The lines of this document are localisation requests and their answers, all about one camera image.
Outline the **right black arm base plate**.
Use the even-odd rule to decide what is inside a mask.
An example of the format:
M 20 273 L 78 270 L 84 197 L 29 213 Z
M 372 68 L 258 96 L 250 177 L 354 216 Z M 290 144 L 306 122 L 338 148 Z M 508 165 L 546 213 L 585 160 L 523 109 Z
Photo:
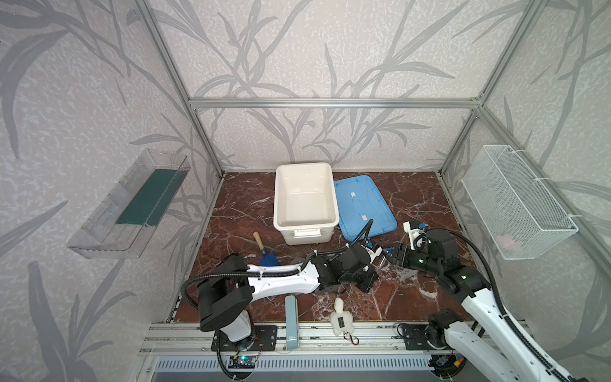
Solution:
M 399 323 L 397 333 L 403 339 L 406 350 L 444 350 L 445 347 L 434 347 L 428 341 L 426 330 L 428 324 Z

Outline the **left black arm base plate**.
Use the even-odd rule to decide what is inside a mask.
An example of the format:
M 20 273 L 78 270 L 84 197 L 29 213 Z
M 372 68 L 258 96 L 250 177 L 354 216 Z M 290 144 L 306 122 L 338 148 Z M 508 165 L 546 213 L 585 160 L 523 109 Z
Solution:
M 278 326 L 275 325 L 255 325 L 252 334 L 239 342 L 230 342 L 228 336 L 222 331 L 218 331 L 213 338 L 211 350 L 221 350 L 221 352 L 238 351 L 262 351 L 273 352 L 276 349 L 278 339 Z

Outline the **white plastic storage bin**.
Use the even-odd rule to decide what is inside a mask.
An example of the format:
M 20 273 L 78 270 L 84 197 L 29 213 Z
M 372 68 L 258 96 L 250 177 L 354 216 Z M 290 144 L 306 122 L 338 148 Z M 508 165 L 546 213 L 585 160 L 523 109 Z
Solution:
M 275 172 L 274 226 L 286 244 L 328 243 L 340 217 L 331 165 L 281 165 Z

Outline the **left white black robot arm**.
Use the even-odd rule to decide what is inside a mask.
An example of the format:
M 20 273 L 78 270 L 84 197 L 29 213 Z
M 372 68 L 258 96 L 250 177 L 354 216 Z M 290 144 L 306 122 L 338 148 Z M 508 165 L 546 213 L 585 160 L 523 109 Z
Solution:
M 383 253 L 377 244 L 347 244 L 328 252 L 315 251 L 289 266 L 247 264 L 239 254 L 225 258 L 213 272 L 181 285 L 181 298 L 199 314 L 203 332 L 224 334 L 238 345 L 255 339 L 247 312 L 251 302 L 283 294 L 313 294 L 355 286 L 365 294 L 378 280 L 374 260 Z

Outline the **clear test tube rack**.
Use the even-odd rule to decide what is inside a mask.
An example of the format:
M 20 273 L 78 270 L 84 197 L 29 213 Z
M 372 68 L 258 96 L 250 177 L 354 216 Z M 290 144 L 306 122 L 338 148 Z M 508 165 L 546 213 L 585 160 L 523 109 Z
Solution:
M 380 262 L 380 271 L 384 279 L 393 283 L 406 283 L 407 280 L 416 278 L 418 275 L 418 271 L 393 265 L 386 259 Z

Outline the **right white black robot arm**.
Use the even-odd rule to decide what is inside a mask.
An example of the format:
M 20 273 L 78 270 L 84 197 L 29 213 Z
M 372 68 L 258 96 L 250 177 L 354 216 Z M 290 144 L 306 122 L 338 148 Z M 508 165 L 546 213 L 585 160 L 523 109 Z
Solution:
M 573 381 L 505 307 L 492 272 L 463 264 L 459 240 L 473 246 L 457 232 L 415 229 L 409 243 L 383 250 L 390 264 L 433 277 L 490 339 L 479 337 L 453 310 L 444 310 L 429 318 L 429 343 L 461 354 L 491 381 Z

